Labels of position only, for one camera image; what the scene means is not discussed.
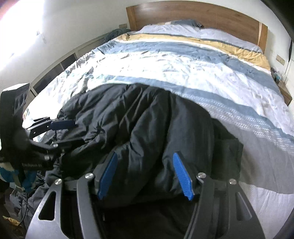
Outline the black puffer jacket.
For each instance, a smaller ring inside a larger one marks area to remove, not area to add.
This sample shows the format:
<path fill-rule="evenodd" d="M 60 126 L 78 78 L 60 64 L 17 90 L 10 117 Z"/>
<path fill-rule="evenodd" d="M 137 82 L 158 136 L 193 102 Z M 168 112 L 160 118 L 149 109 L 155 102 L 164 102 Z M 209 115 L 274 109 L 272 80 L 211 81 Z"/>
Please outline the black puffer jacket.
<path fill-rule="evenodd" d="M 223 180 L 238 177 L 242 144 L 200 105 L 141 84 L 108 84 L 72 97 L 55 117 L 77 127 L 47 133 L 44 143 L 80 137 L 84 145 L 59 158 L 29 196 L 24 223 L 57 178 L 77 179 L 110 151 L 118 166 L 104 200 L 108 238 L 183 238 L 194 203 L 183 194 L 172 156 Z"/>

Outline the low white window cabinet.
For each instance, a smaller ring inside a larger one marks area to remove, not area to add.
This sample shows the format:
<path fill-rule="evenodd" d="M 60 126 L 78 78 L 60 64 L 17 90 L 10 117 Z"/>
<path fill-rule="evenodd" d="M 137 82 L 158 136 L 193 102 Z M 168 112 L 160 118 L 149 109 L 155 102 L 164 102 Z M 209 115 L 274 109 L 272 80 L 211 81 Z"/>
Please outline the low white window cabinet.
<path fill-rule="evenodd" d="M 30 84 L 32 97 L 35 98 L 56 76 L 65 71 L 68 66 L 81 56 L 102 45 L 105 37 L 106 34 L 87 41 L 52 63 Z"/>

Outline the striped duvet cover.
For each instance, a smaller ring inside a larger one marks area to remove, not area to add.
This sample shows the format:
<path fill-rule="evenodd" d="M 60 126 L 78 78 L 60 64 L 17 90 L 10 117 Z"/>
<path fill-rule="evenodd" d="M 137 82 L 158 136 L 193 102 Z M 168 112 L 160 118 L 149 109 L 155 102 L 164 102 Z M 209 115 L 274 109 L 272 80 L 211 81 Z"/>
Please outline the striped duvet cover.
<path fill-rule="evenodd" d="M 205 108 L 244 145 L 240 184 L 266 238 L 293 237 L 293 117 L 260 47 L 220 30 L 147 25 L 90 50 L 24 111 L 24 126 L 55 118 L 100 85 L 163 88 Z"/>

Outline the wooden bedside table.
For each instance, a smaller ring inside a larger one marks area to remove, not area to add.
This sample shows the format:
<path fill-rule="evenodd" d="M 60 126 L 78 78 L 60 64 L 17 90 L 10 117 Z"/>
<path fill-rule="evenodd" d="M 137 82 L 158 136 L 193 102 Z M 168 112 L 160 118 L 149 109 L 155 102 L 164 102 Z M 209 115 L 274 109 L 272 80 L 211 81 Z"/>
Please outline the wooden bedside table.
<path fill-rule="evenodd" d="M 289 104 L 292 101 L 292 96 L 290 95 L 290 92 L 286 88 L 286 85 L 282 80 L 281 74 L 277 70 L 271 67 L 271 75 L 284 98 L 285 104 L 289 106 Z"/>

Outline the blue grey pillow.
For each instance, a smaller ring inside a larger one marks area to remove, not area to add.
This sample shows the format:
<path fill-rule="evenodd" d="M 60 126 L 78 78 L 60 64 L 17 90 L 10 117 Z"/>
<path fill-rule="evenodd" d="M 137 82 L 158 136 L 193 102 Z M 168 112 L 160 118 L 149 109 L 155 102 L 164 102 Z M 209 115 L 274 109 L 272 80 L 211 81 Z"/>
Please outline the blue grey pillow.
<path fill-rule="evenodd" d="M 160 24 L 162 24 L 162 25 L 189 25 L 189 26 L 199 27 L 199 28 L 204 27 L 200 22 L 193 20 L 193 19 L 174 20 L 174 21 L 163 22 Z"/>

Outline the wooden headboard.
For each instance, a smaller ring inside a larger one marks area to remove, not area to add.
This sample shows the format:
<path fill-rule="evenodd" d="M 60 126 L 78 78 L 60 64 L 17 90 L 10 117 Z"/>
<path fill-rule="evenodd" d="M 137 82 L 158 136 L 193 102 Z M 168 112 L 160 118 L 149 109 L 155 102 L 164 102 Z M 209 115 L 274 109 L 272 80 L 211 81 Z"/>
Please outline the wooden headboard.
<path fill-rule="evenodd" d="M 266 49 L 268 27 L 238 11 L 211 3 L 198 1 L 156 1 L 141 3 L 126 8 L 132 31 L 145 25 L 172 20 L 193 19 L 205 28 L 227 32 L 241 40 Z"/>

